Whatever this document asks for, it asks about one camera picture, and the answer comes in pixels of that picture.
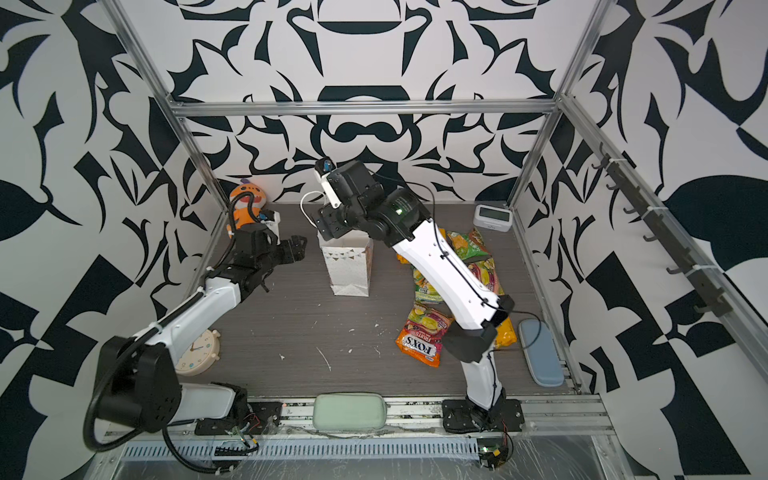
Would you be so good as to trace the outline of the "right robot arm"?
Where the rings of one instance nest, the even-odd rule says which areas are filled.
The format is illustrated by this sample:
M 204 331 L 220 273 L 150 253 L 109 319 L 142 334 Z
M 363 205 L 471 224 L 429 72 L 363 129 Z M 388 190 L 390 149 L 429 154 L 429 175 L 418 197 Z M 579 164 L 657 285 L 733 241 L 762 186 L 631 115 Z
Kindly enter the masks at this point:
M 369 177 L 360 182 L 317 181 L 327 203 L 312 216 L 326 240 L 361 231 L 404 257 L 438 291 L 454 322 L 443 345 L 461 362 L 466 398 L 474 409 L 491 417 L 505 397 L 496 368 L 497 327 L 519 311 L 507 295 L 498 295 L 478 280 L 447 240 L 421 199 L 407 188 L 387 193 Z

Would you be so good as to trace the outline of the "black wall hook rack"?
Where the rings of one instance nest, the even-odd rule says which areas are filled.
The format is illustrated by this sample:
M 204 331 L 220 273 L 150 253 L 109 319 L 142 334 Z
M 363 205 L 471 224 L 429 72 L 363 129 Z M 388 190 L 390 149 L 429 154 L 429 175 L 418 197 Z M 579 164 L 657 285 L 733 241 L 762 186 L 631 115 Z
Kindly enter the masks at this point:
M 717 317 L 731 313 L 733 306 L 726 299 L 723 282 L 715 276 L 718 268 L 694 251 L 692 240 L 682 232 L 669 208 L 648 189 L 627 159 L 611 156 L 603 145 L 599 146 L 599 156 L 594 168 L 605 171 L 613 181 L 608 189 L 621 192 L 630 204 L 624 212 L 649 229 L 643 240 L 659 243 L 673 262 L 667 273 L 684 276 L 700 296 L 702 303 L 694 310 Z

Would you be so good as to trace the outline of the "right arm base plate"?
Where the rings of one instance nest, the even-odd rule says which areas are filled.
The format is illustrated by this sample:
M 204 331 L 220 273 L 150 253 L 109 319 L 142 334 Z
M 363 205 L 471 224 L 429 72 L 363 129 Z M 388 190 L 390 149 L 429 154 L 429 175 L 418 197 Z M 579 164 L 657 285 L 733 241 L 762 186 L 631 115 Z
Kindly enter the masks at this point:
M 446 399 L 441 402 L 441 414 L 443 429 L 451 434 L 521 432 L 525 424 L 517 399 L 500 398 L 490 410 L 483 410 L 468 399 Z

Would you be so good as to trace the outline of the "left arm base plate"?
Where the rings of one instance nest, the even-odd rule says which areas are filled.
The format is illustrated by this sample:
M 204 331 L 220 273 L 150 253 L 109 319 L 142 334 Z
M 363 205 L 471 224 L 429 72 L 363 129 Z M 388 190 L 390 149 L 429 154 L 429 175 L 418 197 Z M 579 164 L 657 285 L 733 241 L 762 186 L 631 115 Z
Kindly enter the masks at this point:
M 261 435 L 280 424 L 283 403 L 277 401 L 236 402 L 220 419 L 204 418 L 194 429 L 197 436 L 224 435 L 235 428 L 242 434 Z

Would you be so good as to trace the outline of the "white digital clock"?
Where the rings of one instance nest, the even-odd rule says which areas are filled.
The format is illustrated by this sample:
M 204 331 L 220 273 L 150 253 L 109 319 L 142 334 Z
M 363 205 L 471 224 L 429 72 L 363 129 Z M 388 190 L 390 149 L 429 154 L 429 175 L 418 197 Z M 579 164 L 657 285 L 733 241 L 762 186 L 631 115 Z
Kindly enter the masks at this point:
M 491 205 L 479 204 L 473 214 L 473 225 L 498 232 L 508 232 L 512 227 L 512 211 Z

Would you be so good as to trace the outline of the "yellow snack packet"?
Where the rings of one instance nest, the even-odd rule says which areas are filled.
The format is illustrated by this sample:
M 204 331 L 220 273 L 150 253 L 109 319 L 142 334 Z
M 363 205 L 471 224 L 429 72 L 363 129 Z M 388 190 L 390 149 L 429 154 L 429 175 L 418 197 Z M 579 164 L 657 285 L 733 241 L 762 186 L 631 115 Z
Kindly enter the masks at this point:
M 513 323 L 509 317 L 496 326 L 496 338 L 494 348 L 503 349 L 515 344 L 518 341 Z
M 442 237 L 445 239 L 445 238 L 446 238 L 446 229 L 444 229 L 444 228 L 438 228 L 438 231 L 439 231 L 440 235 L 441 235 L 441 236 L 442 236 Z M 402 256 L 402 255 L 401 255 L 400 253 L 398 253 L 398 252 L 396 252 L 396 258 L 397 258 L 397 260 L 398 260 L 398 261 L 399 261 L 401 264 L 404 264 L 404 265 L 411 265 L 410 261 L 409 261 L 409 260 L 408 260 L 406 257 Z

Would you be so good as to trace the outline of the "orange pink Fox's candy packet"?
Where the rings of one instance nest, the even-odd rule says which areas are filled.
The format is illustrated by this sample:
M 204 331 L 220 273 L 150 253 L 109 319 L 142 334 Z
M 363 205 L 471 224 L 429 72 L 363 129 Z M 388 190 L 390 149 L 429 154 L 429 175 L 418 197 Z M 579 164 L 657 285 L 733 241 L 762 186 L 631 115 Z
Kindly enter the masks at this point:
M 470 263 L 468 268 L 489 291 L 492 291 L 496 295 L 504 294 L 499 275 L 496 271 L 496 265 L 492 257 Z

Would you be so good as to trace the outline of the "small green orange snack packet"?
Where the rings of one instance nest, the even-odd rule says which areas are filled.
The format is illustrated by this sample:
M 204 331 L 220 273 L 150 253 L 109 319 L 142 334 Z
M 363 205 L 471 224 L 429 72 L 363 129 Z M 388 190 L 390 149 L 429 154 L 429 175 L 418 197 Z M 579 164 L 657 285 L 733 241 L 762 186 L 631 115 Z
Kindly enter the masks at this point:
M 472 263 L 491 256 L 484 238 L 477 228 L 467 233 L 447 231 L 447 239 L 457 256 L 465 263 Z

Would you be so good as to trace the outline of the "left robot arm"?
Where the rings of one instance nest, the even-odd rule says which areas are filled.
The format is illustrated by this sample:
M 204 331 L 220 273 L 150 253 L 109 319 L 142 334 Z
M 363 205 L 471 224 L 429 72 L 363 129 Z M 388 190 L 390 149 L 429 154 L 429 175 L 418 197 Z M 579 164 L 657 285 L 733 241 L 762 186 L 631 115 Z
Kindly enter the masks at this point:
M 199 474 L 223 474 L 221 467 L 184 457 L 169 429 L 206 420 L 238 429 L 249 413 L 247 391 L 226 383 L 183 383 L 176 366 L 216 321 L 264 288 L 277 266 L 299 262 L 306 255 L 306 238 L 279 239 L 255 213 L 255 199 L 252 190 L 232 197 L 226 250 L 200 277 L 190 297 L 136 334 L 114 336 L 101 347 L 82 428 L 90 451 L 107 452 L 142 433 L 159 432 L 171 455 L 185 468 Z

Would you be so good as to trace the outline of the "blue pouch case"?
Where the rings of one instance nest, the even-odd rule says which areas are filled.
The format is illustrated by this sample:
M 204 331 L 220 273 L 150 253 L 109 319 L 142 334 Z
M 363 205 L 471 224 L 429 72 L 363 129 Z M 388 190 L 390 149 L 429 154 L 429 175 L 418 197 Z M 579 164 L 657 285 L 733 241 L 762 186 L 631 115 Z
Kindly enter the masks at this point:
M 563 367 L 552 333 L 546 324 L 537 319 L 525 319 L 519 323 L 518 333 L 533 381 L 544 388 L 563 386 Z

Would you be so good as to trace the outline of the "green pouch case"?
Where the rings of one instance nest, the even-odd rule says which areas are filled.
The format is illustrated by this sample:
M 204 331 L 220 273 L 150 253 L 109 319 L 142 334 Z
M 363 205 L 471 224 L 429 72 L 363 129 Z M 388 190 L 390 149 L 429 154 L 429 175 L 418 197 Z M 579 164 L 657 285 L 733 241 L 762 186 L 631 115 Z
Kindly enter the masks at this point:
M 323 433 L 375 431 L 386 420 L 387 404 L 374 393 L 321 394 L 313 404 L 313 427 Z

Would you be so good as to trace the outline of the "patterned paper gift bag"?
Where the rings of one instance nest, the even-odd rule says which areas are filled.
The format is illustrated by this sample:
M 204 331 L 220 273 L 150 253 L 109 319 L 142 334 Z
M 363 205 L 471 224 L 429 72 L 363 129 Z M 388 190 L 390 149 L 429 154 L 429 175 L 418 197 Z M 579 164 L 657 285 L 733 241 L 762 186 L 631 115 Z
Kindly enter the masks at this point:
M 336 296 L 368 297 L 373 266 L 373 240 L 353 230 L 341 239 L 324 240 L 316 226 L 317 240 Z

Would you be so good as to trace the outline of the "green Fox's candy packet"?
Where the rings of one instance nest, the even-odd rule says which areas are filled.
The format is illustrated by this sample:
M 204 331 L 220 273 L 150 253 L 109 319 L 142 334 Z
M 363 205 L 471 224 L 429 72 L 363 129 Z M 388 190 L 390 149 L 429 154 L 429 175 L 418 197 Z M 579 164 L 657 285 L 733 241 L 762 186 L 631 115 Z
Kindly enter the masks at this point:
M 415 301 L 422 304 L 439 304 L 443 298 L 429 281 L 416 269 L 412 269 Z

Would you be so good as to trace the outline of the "orange shark plush toy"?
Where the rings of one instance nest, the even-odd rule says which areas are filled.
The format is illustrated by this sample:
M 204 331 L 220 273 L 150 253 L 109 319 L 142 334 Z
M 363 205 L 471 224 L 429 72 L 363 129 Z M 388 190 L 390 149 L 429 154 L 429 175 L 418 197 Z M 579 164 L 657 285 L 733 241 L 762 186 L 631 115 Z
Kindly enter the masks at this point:
M 234 235 L 235 229 L 269 219 L 268 215 L 263 212 L 267 203 L 266 192 L 250 180 L 243 179 L 241 184 L 230 192 L 229 200 L 230 206 L 233 207 L 233 223 L 227 225 L 230 237 Z

